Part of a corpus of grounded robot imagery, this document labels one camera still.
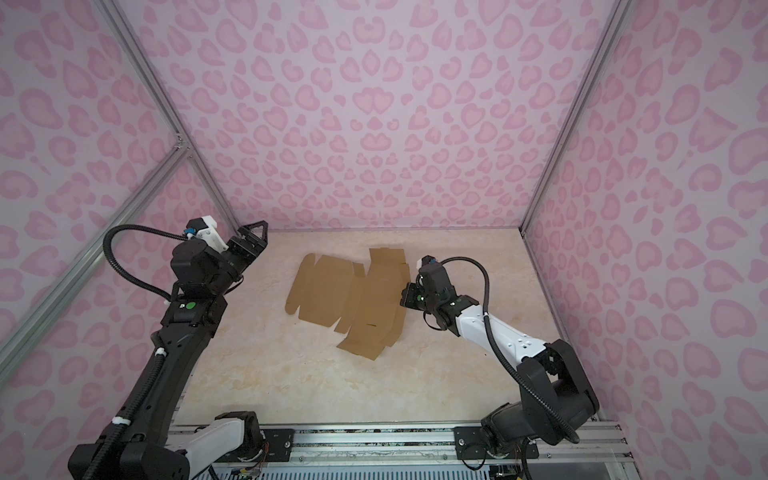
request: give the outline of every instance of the brown cardboard sheet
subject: brown cardboard sheet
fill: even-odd
[[[402,249],[370,249],[371,266],[314,253],[302,260],[286,300],[286,313],[299,310],[299,319],[346,333],[338,347],[375,360],[385,346],[402,334],[406,310],[400,293],[409,282]]]

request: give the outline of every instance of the flattened cardboard box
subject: flattened cardboard box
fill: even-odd
[[[402,249],[370,249],[366,275],[361,263],[322,255],[315,263],[310,253],[293,280],[286,313],[299,310],[299,319],[347,333],[340,349],[375,360],[385,346],[402,334],[406,309],[400,306],[402,289],[410,281]]]

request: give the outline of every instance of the side wall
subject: side wall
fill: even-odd
[[[648,479],[768,475],[767,15],[641,2],[528,235]]]
[[[137,223],[181,232],[202,215],[223,225],[200,179],[184,164]],[[226,227],[220,232],[225,239],[231,235]],[[176,244],[129,232],[115,254],[135,276],[170,291]],[[162,298],[101,264],[0,392],[0,477],[69,478],[69,455],[78,443],[98,437],[131,391],[165,308]]]
[[[243,221],[516,227],[613,0],[125,0]]]
[[[3,3],[0,45],[2,345],[174,140],[88,0]]]

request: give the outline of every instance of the heart pattern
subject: heart pattern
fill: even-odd
[[[221,221],[200,179],[183,164],[136,223],[181,232],[190,218]],[[125,233],[115,248],[134,275],[170,291],[168,262],[177,241]],[[78,443],[93,442],[120,408],[150,356],[163,299],[131,285],[106,263],[62,313],[0,392],[0,476],[68,477]],[[5,328],[7,310],[0,310]]]
[[[123,7],[242,221],[516,227],[612,2],[449,3]]]
[[[528,236],[644,478],[768,476],[758,4],[639,2]]]
[[[6,3],[0,344],[175,142],[89,2]]]

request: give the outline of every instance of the pink wall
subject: pink wall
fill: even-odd
[[[641,2],[531,235],[648,479],[768,475],[766,17]]]
[[[518,226],[612,0],[122,6],[243,220]]]
[[[200,179],[185,164],[138,223],[181,232],[190,218],[206,214],[222,224]],[[220,232],[229,239],[226,227]],[[116,255],[134,275],[170,291],[175,280],[170,252],[177,244],[130,232]],[[94,441],[131,391],[163,312],[162,298],[101,264],[0,392],[0,477],[68,477],[74,446]]]
[[[0,7],[0,345],[173,139],[87,0]]]

